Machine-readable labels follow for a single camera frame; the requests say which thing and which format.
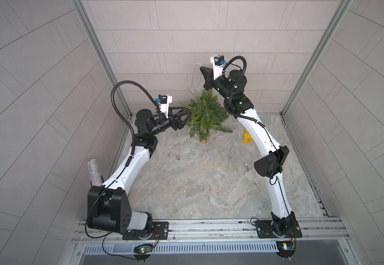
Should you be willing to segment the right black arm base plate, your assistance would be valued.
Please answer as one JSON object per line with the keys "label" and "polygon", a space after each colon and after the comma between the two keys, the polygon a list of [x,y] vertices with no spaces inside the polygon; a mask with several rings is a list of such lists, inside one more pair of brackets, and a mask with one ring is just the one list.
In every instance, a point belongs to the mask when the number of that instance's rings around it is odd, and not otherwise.
{"label": "right black arm base plate", "polygon": [[283,221],[257,220],[255,221],[258,238],[301,238],[302,231],[297,222],[285,223]]}

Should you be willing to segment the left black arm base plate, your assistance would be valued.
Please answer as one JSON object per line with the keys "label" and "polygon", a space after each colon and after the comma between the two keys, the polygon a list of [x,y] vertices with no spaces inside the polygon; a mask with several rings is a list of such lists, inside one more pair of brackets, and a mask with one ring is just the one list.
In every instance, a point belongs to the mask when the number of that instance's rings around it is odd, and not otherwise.
{"label": "left black arm base plate", "polygon": [[166,240],[168,238],[169,223],[154,221],[150,230],[131,230],[123,234],[123,240]]}

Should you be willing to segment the small green christmas tree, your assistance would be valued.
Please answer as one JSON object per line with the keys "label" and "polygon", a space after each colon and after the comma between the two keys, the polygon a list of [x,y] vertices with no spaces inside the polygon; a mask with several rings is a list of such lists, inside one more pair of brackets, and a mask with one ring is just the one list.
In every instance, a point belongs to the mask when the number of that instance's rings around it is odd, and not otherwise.
{"label": "small green christmas tree", "polygon": [[198,138],[200,142],[207,141],[210,132],[220,131],[231,134],[232,129],[224,127],[223,123],[228,119],[229,114],[218,102],[212,90],[203,91],[200,96],[191,99],[189,104],[181,103],[187,111],[192,112],[187,122],[190,138]]}

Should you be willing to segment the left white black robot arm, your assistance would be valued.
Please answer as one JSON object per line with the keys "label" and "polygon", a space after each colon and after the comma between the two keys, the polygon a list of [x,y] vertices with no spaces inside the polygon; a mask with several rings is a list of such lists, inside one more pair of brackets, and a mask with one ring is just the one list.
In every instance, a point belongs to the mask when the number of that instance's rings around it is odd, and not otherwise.
{"label": "left white black robot arm", "polygon": [[137,133],[133,136],[131,153],[107,181],[92,186],[88,192],[88,228],[141,239],[152,235],[152,215],[132,210],[129,190],[155,152],[157,134],[169,128],[182,129],[191,116],[192,113],[184,107],[170,107],[167,113],[161,114],[142,109],[136,114]]}

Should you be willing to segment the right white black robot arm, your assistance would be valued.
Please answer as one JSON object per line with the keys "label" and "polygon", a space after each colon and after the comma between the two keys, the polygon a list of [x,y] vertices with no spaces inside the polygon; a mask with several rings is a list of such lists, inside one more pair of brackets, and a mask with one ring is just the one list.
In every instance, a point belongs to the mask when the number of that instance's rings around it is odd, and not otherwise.
{"label": "right white black robot arm", "polygon": [[223,97],[226,111],[234,116],[255,141],[261,158],[254,162],[254,169],[265,179],[271,199],[271,231],[276,237],[302,237],[296,216],[291,209],[283,185],[283,164],[289,154],[288,147],[280,145],[260,120],[250,99],[244,94],[247,80],[244,70],[233,70],[228,77],[216,77],[214,69],[200,67],[204,89],[214,89]]}

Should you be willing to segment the thin wire string lights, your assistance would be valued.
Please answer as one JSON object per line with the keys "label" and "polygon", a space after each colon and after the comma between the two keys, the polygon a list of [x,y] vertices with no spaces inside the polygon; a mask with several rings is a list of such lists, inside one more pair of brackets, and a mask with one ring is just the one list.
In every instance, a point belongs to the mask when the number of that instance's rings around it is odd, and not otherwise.
{"label": "thin wire string lights", "polygon": [[191,74],[190,78],[190,88],[189,91],[195,95],[198,92],[201,92],[201,80],[202,76],[200,73],[200,67],[202,66],[201,63],[194,63],[194,69],[193,73]]}

